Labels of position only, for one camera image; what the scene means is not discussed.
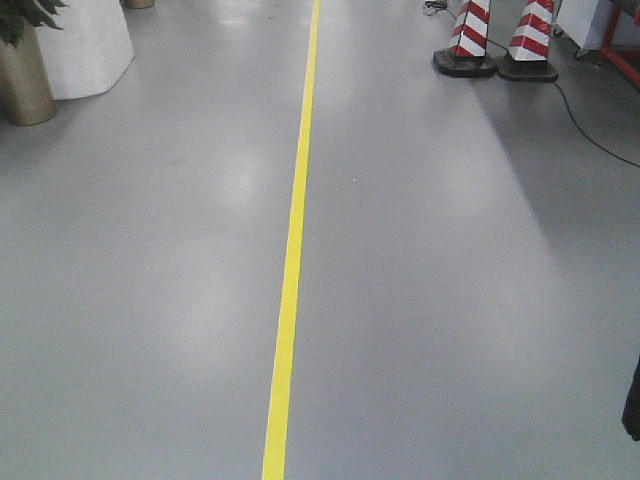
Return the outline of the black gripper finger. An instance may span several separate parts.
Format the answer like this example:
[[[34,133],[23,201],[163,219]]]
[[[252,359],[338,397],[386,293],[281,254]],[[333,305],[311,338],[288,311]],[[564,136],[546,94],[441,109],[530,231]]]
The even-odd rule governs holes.
[[[631,437],[633,441],[638,441],[640,438],[640,426],[639,426],[639,389],[640,389],[640,363],[637,363],[632,382],[627,392],[621,423],[626,433]]]

